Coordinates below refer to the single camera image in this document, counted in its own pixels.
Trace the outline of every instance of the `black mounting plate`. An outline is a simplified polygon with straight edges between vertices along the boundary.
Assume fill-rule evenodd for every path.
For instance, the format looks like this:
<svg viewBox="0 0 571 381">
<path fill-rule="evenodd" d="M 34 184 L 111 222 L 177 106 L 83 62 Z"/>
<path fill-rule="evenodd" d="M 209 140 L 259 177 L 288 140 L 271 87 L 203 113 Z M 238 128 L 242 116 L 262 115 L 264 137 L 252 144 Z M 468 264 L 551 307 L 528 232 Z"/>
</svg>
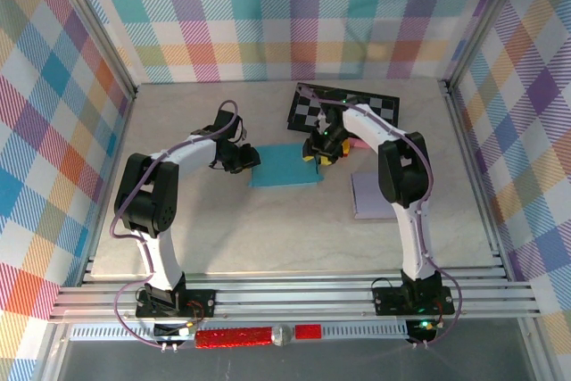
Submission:
<svg viewBox="0 0 571 381">
<path fill-rule="evenodd" d="M 408 304 L 399 287 L 375 287 L 373 300 L 377 316 L 440 316 L 436 302 L 442 305 L 443 314 L 454 314 L 451 290 L 445 286 L 435 300 L 420 305 Z"/>
<path fill-rule="evenodd" d="M 216 291 L 213 289 L 186 289 L 183 292 L 184 296 L 181 297 L 181 302 L 197 301 L 204 308 L 204 314 L 196 311 L 196 306 L 183 305 L 179 311 L 173 314 L 173 311 L 164 311 L 161 305 L 157 305 L 149 300 L 149 296 L 145 290 L 141 290 L 137 297 L 137 310 L 135 316 L 139 319 L 172 319 L 173 317 L 182 319 L 195 319 L 198 318 L 211 319 L 214 317 L 214 307 L 216 302 Z"/>
</svg>

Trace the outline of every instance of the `plaid wallpaper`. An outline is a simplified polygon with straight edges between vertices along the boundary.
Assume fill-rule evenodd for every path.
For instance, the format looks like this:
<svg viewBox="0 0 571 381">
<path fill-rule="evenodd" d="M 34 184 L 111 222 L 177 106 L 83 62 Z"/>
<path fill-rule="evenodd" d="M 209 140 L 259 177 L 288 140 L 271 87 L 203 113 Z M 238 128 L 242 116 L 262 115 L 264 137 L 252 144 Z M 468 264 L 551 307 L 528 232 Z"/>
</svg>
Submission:
<svg viewBox="0 0 571 381">
<path fill-rule="evenodd" d="M 571 0 L 508 0 L 460 101 L 517 278 L 571 379 Z"/>
<path fill-rule="evenodd" d="M 31 376 L 127 107 L 68 0 L 0 0 L 0 380 Z"/>
<path fill-rule="evenodd" d="M 131 72 L 153 83 L 442 78 L 487 2 L 92 1 Z"/>
</svg>

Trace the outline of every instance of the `yellow object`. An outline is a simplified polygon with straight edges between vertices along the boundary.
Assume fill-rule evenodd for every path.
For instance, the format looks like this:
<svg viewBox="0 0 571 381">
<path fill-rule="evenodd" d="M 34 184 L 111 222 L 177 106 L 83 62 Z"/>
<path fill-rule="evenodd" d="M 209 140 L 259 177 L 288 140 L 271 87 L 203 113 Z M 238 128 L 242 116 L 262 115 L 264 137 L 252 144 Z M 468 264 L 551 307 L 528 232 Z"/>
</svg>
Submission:
<svg viewBox="0 0 571 381">
<path fill-rule="evenodd" d="M 349 145 L 349 139 L 345 138 L 345 140 L 343 141 L 343 156 L 347 156 L 349 154 L 350 148 L 351 145 Z"/>
</svg>

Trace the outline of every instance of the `white table surface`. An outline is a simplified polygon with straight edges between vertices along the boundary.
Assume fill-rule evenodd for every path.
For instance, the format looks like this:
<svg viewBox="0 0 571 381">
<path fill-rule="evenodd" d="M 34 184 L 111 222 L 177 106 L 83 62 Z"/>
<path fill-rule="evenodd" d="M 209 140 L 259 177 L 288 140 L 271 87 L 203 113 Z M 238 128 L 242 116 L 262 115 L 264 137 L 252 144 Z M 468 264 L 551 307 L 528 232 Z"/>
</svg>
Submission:
<svg viewBox="0 0 571 381">
<path fill-rule="evenodd" d="M 434 170 L 430 230 L 442 266 L 492 262 L 476 200 L 438 84 L 433 79 L 318 81 L 401 98 L 399 127 L 419 131 Z M 253 145 L 303 142 L 306 134 L 286 129 L 295 82 L 143 86 L 123 147 L 112 201 L 126 159 L 154 153 L 213 122 L 219 103 L 236 100 Z M 172 227 L 178 261 L 186 272 L 396 269 L 402 264 L 396 220 L 356 220 L 350 175 L 372 171 L 374 152 L 350 156 L 321 169 L 316 186 L 250 188 L 249 171 L 230 175 L 204 167 L 180 182 Z M 110 204 L 92 275 L 143 274 L 135 243 L 114 240 L 108 229 Z M 124 230 L 122 223 L 118 231 Z"/>
</svg>

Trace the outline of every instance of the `pink object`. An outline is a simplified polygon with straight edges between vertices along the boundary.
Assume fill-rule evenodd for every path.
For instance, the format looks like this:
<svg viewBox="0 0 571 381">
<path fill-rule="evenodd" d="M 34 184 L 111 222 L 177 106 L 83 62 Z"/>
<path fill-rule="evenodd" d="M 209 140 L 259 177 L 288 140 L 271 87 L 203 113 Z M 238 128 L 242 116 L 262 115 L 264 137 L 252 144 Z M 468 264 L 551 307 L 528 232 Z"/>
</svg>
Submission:
<svg viewBox="0 0 571 381">
<path fill-rule="evenodd" d="M 360 138 L 349 137 L 349 145 L 351 147 L 361 147 L 363 149 L 369 149 L 368 145 L 363 142 Z"/>
</svg>

